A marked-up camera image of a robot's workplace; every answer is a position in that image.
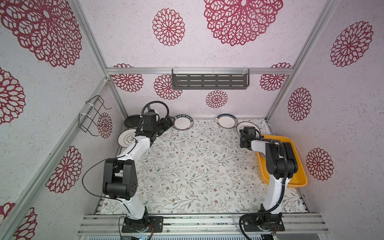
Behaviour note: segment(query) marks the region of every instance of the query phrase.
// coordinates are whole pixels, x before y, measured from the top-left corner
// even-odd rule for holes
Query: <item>orange tray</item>
[[[303,165],[301,164],[299,154],[297,153],[295,144],[292,142],[292,140],[287,137],[274,136],[274,135],[264,135],[264,138],[280,140],[282,142],[289,142],[292,145],[292,149],[295,154],[299,169],[297,170],[297,173],[295,173],[291,178],[290,182],[288,183],[288,187],[304,187],[305,185],[307,185],[308,184],[307,175],[305,174]],[[257,162],[259,163],[260,176],[262,178],[262,181],[265,184],[269,184],[269,173],[266,169],[265,159],[261,156],[259,152],[256,152],[256,155],[257,155]]]

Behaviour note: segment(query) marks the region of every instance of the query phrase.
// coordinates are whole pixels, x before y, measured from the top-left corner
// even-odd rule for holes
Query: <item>red mandala pattern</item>
[[[173,89],[172,76],[169,74],[163,74],[156,78],[153,87],[155,88],[157,95],[168,100],[178,98],[183,92],[183,90]]]
[[[288,101],[289,116],[295,121],[303,120],[307,117],[311,109],[311,95],[305,88],[294,90]]]
[[[207,95],[205,102],[211,108],[219,108],[224,106],[224,104],[227,103],[227,100],[228,95],[225,92],[221,90],[214,90]]]
[[[368,50],[372,35],[372,26],[365,21],[348,26],[333,43],[331,49],[333,64],[344,67],[356,62]]]
[[[22,224],[17,228],[15,234],[13,235],[13,240],[30,240],[35,235],[35,230],[37,227],[37,214],[35,213],[35,208],[31,207],[28,211],[28,215],[24,217]]]
[[[109,138],[112,133],[112,119],[108,113],[102,113],[97,121],[97,130],[103,138]]]
[[[221,43],[244,45],[265,33],[283,0],[204,0],[208,29]]]
[[[0,0],[0,15],[38,60],[66,68],[80,58],[80,29],[66,0]]]
[[[115,68],[133,68],[129,64],[119,63]],[[136,92],[143,87],[143,78],[141,74],[117,74],[111,75],[116,86],[127,92]]]
[[[175,10],[164,8],[158,11],[152,23],[153,33],[165,46],[174,46],[184,37],[184,22]]]
[[[0,125],[18,118],[24,106],[23,87],[9,72],[0,68]]]
[[[308,153],[307,167],[311,175],[318,180],[327,180],[333,174],[331,156],[321,148],[314,148]]]
[[[273,68],[290,68],[289,63],[278,63],[272,66]],[[264,74],[260,79],[260,86],[268,91],[279,89],[283,84],[287,75],[285,74]]]
[[[70,146],[66,156],[61,159],[45,186],[50,192],[68,191],[79,179],[83,167],[82,161],[79,150]]]
[[[15,203],[7,202],[6,204],[0,207],[0,224],[7,217],[8,213],[11,211]]]

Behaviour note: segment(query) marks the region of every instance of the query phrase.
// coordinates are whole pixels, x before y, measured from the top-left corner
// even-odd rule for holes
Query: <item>floral patterned surface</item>
[[[264,120],[250,121],[270,133]],[[220,128],[212,119],[158,137],[136,162],[136,194],[149,213],[257,211],[268,186],[260,179],[255,152],[240,148],[239,137],[236,129]],[[295,189],[287,189],[283,204],[284,212],[306,211]],[[122,207],[105,199],[99,214],[122,214]]]

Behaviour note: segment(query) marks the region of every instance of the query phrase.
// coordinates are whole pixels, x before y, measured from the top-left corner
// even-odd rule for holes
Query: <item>floor surface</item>
[[[262,119],[251,119],[270,134]],[[158,137],[137,161],[138,194],[150,214],[256,212],[268,186],[260,179],[255,152],[240,148],[236,129],[215,120],[194,120],[187,131],[173,128]],[[283,212],[307,212],[295,189],[287,188]],[[122,214],[104,199],[98,214]]]

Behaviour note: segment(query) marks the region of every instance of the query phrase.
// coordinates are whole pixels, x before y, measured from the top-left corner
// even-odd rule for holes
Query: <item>metal bracket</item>
[[[247,89],[249,71],[243,74],[175,74],[172,69],[173,89]]]
[[[158,216],[158,217],[149,217],[149,223],[151,223],[155,229],[153,232],[162,232],[163,231],[163,219],[164,217]],[[122,233],[137,233],[135,229],[132,228],[132,222],[128,217],[124,218],[124,223],[122,225],[121,229]],[[144,233],[150,233],[152,232],[152,228],[148,227]]]

